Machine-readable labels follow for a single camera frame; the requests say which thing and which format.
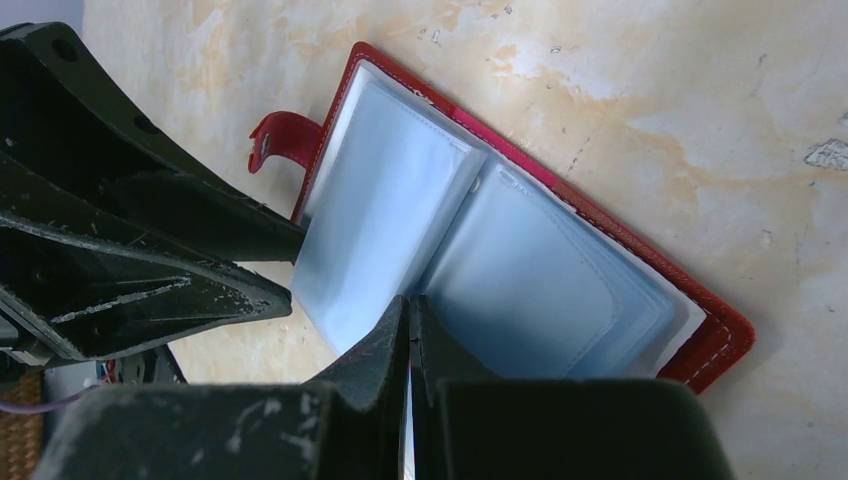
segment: stained surface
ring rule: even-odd
[[[322,121],[350,46],[401,60],[681,263],[758,331],[702,396],[740,478],[848,471],[848,9],[835,0],[89,1],[84,39],[153,122],[287,214],[299,167],[247,173],[272,110]],[[288,267],[260,273],[288,284]],[[173,345],[194,381],[296,381],[302,315]]]

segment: table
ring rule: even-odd
[[[701,397],[740,478],[848,471],[848,172],[839,170],[848,168],[848,9],[840,2],[90,0],[85,8],[87,45],[154,122],[286,215],[302,172],[269,161],[248,174],[247,135],[273,110],[322,121],[351,45],[385,50],[751,319],[753,351]],[[286,265],[248,268],[283,285],[291,274]],[[297,382],[334,358],[300,312],[172,349],[194,382]]]

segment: beige surface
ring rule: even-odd
[[[386,50],[750,317],[754,351],[702,397],[740,478],[840,478],[848,173],[803,160],[848,140],[844,20],[822,0],[89,1],[84,38],[177,142],[286,214],[296,169],[249,175],[247,134],[272,110],[322,120],[353,42]],[[173,349],[194,381],[332,358],[299,314]]]

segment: cable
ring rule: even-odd
[[[76,402],[81,396],[83,396],[83,394],[94,388],[97,388],[97,385],[92,385],[81,392],[77,392],[61,400],[51,403],[42,403],[41,405],[19,405],[17,403],[0,400],[0,411],[19,415],[38,415],[40,413],[52,412],[53,410],[67,407],[68,405]]]

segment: red leather wallet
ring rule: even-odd
[[[250,138],[254,139],[253,153],[248,162],[248,170],[251,173],[256,173],[272,155],[289,158],[306,169],[292,220],[300,220],[305,199],[321,166],[320,159],[345,92],[358,62],[363,60],[375,65],[410,92],[425,98],[433,108],[523,168],[573,207],[579,216],[642,259],[705,312],[703,323],[662,368],[658,377],[680,381],[700,393],[751,349],[754,343],[754,329],[745,317],[568,182],[557,177],[480,120],[367,43],[359,42],[353,46],[323,126],[296,113],[275,112],[265,117],[250,135]]]

